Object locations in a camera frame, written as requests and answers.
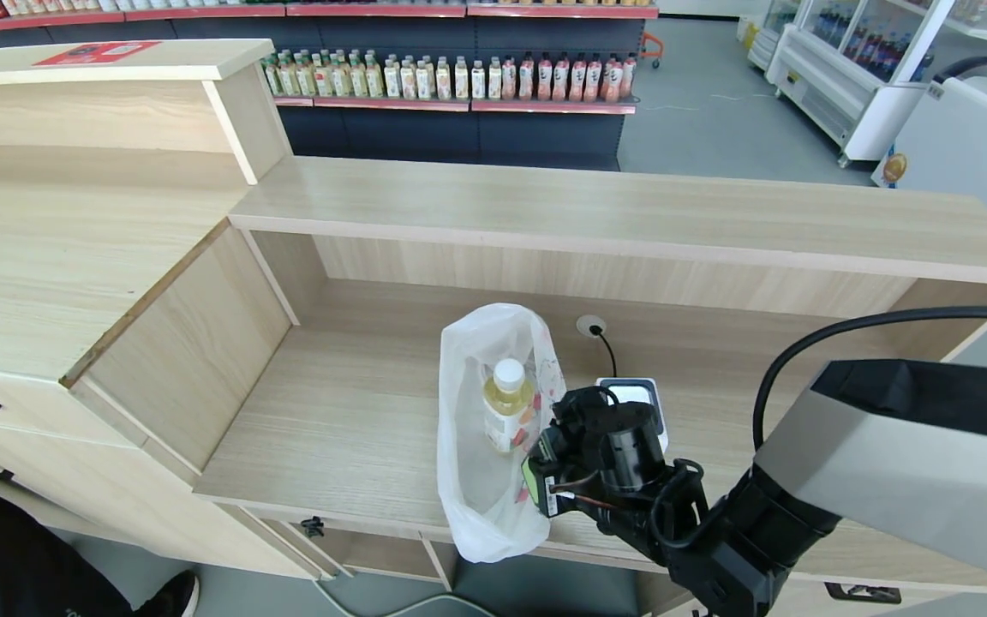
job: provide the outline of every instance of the black power cord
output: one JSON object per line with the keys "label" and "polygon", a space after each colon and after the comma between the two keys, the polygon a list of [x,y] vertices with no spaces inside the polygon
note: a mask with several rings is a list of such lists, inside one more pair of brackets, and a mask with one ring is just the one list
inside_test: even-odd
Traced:
{"label": "black power cord", "polygon": [[771,366],[764,371],[764,377],[760,381],[760,389],[757,390],[756,403],[752,405],[752,446],[757,450],[763,446],[764,442],[764,409],[768,406],[768,395],[771,393],[772,384],[778,378],[780,371],[795,356],[802,354],[804,350],[813,344],[838,335],[838,333],[857,331],[862,328],[874,326],[885,326],[889,324],[902,324],[906,321],[928,321],[928,320],[987,320],[987,306],[939,306],[939,308],[910,308],[906,311],[892,311],[877,315],[866,315],[855,317],[854,320],[838,321],[838,323],[828,325],[811,333],[807,333],[796,343],[784,349],[782,354],[772,360]]}
{"label": "black power cord", "polygon": [[615,368],[615,354],[612,351],[612,346],[608,344],[607,339],[604,338],[604,328],[593,324],[589,326],[589,333],[591,333],[592,336],[599,337],[599,339],[603,341],[604,347],[607,347],[607,356],[612,359],[612,376],[613,378],[616,378],[616,376],[619,376],[619,369]]}

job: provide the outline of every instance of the white bottle cap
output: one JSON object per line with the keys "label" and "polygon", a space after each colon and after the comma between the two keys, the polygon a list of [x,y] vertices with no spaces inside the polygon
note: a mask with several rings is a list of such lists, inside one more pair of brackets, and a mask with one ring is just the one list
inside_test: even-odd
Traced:
{"label": "white bottle cap", "polygon": [[493,383],[502,392],[516,392],[524,386],[524,364],[506,358],[493,367]]}

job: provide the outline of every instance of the red sticker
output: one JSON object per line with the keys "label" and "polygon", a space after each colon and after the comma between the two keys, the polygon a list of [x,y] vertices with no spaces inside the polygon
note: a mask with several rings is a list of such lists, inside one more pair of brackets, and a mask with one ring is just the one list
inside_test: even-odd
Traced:
{"label": "red sticker", "polygon": [[79,45],[73,50],[64,51],[63,54],[51,56],[33,66],[56,66],[56,65],[107,65],[114,63],[118,59],[138,54],[148,47],[154,47],[161,43],[161,40],[122,40],[120,43],[86,43]]}

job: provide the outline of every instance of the person's leg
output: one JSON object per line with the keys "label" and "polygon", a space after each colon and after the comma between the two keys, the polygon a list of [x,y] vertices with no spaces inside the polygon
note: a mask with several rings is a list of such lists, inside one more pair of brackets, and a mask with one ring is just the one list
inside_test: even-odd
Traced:
{"label": "person's leg", "polygon": [[192,617],[200,581],[185,571],[138,612],[59,536],[0,499],[0,617]]}

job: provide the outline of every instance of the robotic arm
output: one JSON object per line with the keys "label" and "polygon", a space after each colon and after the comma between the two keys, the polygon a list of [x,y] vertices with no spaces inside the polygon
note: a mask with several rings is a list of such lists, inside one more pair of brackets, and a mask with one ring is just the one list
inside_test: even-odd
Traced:
{"label": "robotic arm", "polygon": [[570,391],[524,460],[533,501],[549,517],[584,512],[720,617],[767,614],[841,516],[987,570],[987,368],[830,362],[763,441],[771,383],[802,349],[850,329],[949,317],[987,308],[860,317],[784,351],[757,395],[752,466],[714,506],[702,466],[662,459],[653,405],[600,386]]}

